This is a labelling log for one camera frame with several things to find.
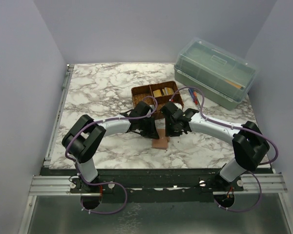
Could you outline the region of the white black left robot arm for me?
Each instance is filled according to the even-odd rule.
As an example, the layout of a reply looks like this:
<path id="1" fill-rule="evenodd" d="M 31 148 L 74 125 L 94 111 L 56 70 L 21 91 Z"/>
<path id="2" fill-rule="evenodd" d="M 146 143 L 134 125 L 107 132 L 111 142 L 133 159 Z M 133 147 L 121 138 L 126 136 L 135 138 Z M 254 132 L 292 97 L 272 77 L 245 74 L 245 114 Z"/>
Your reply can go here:
<path id="1" fill-rule="evenodd" d="M 82 179 L 82 187 L 89 193 L 98 189 L 98 171 L 95 167 L 95 155 L 104 137 L 114 134 L 135 132 L 143 137 L 158 139 L 155 119 L 152 116 L 157 109 L 140 101 L 134 109 L 120 113 L 115 117 L 94 120 L 82 115 L 62 139 L 65 157 L 73 161 Z"/>

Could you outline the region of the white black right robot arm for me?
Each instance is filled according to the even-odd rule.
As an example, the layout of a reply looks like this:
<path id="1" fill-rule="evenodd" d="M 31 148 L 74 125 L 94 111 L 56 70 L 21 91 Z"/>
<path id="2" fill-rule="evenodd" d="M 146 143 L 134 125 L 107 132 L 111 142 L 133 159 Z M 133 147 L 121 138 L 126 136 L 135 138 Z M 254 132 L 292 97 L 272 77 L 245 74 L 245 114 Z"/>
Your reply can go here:
<path id="1" fill-rule="evenodd" d="M 255 171 L 270 149 L 254 122 L 229 123 L 208 117 L 201 110 L 188 108 L 182 111 L 171 101 L 167 102 L 160 112 L 165 117 L 168 137 L 177 137 L 189 132 L 202 133 L 233 147 L 234 158 L 215 176 L 215 186 L 221 191 L 230 188 L 233 181 L 244 172 Z"/>

